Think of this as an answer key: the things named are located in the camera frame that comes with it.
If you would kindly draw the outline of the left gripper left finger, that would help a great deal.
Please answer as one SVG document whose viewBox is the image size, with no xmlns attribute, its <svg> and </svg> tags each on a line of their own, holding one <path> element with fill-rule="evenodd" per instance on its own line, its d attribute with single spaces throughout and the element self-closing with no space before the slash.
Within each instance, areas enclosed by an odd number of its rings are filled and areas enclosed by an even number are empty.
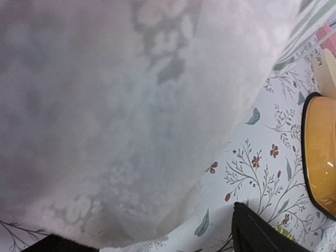
<svg viewBox="0 0 336 252">
<path fill-rule="evenodd" d="M 99 252 L 99 249 L 87 247 L 56 235 L 49 235 L 26 248 L 26 252 Z"/>
</svg>

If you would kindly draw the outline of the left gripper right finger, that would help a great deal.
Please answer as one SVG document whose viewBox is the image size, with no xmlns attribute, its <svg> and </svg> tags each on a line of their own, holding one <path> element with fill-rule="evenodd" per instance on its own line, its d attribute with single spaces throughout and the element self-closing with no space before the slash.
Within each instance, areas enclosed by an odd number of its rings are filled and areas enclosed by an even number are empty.
<svg viewBox="0 0 336 252">
<path fill-rule="evenodd" d="M 267 224 L 244 203 L 236 202 L 232 218 L 235 252 L 302 252 L 306 248 L 285 237 Z"/>
</svg>

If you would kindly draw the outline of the striped green white pet tent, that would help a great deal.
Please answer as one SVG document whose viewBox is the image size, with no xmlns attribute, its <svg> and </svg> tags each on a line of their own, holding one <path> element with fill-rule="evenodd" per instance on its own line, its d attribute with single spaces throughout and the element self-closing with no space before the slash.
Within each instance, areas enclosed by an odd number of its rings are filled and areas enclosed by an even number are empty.
<svg viewBox="0 0 336 252">
<path fill-rule="evenodd" d="M 176 231 L 326 23 L 335 1 L 1 1 L 1 251 Z"/>
</svg>

